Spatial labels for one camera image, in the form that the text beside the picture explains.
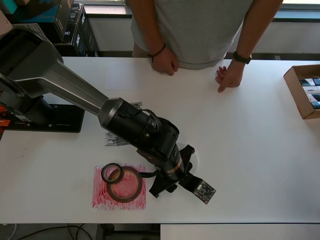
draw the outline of cable on floor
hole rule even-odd
[[[14,230],[13,230],[11,236],[8,238],[8,240],[12,239],[12,237],[15,235],[16,231],[17,231],[17,224],[15,223],[14,224]]]
[[[76,231],[75,240],[78,240],[78,233],[79,233],[80,228],[78,228],[78,230]]]
[[[77,232],[76,232],[77,235],[75,236],[75,239],[77,239],[79,230],[82,230],[82,231],[90,238],[90,240],[93,240],[92,237],[91,237],[91,235],[90,235],[86,230],[84,230],[84,229],[81,227],[81,226],[83,226],[83,225],[84,225],[84,224],[82,224],[82,225],[80,225],[80,226],[67,225],[67,226],[49,227],[49,228],[45,228],[45,229],[42,229],[42,230],[39,230],[39,231],[35,231],[35,232],[30,233],[30,234],[28,234],[28,235],[26,235],[26,236],[20,237],[20,238],[18,238],[17,240],[26,239],[26,238],[28,238],[28,237],[30,237],[30,236],[33,236],[33,235],[35,235],[35,234],[38,234],[38,233],[41,233],[41,232],[44,232],[44,231],[48,231],[48,230],[53,230],[53,229],[66,229],[66,228],[77,228],[77,229],[78,229]]]
[[[72,234],[71,234],[70,227],[69,227],[69,223],[67,223],[66,225],[68,226],[68,231],[69,231],[69,234],[70,234],[72,240],[75,240],[75,239],[74,239],[74,236],[72,236]]]

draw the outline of paper with red marks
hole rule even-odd
[[[145,172],[146,167],[143,164],[120,164],[120,166],[130,166],[138,172]],[[101,178],[101,170],[104,165],[96,165],[93,178],[92,207],[96,210],[141,210],[146,208],[146,180],[142,179],[142,189],[139,196],[131,202],[117,202],[113,200],[107,191],[107,183]],[[108,176],[115,168],[108,170]],[[125,171],[122,180],[114,184],[112,189],[117,196],[128,197],[136,191],[138,187],[137,178],[130,172]]]

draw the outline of window sill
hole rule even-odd
[[[112,5],[84,5],[85,11],[90,18],[118,18],[131,19],[132,11],[127,6]],[[275,15],[273,22],[285,23],[320,23],[319,10],[293,10],[280,9]]]
[[[132,11],[127,6],[84,5],[84,9],[89,18],[132,18]]]
[[[285,23],[320,23],[319,10],[285,10],[280,9],[273,22]]]

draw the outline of black watch strap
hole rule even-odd
[[[237,53],[237,51],[234,51],[233,59],[236,60],[237,62],[240,62],[240,63],[249,64],[252,58],[251,57],[248,57],[248,58],[243,57],[243,56],[239,55]]]

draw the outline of wall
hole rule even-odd
[[[101,51],[132,51],[131,19],[91,18],[90,23]],[[230,48],[236,49],[237,36]],[[320,53],[320,23],[272,22],[255,53]]]

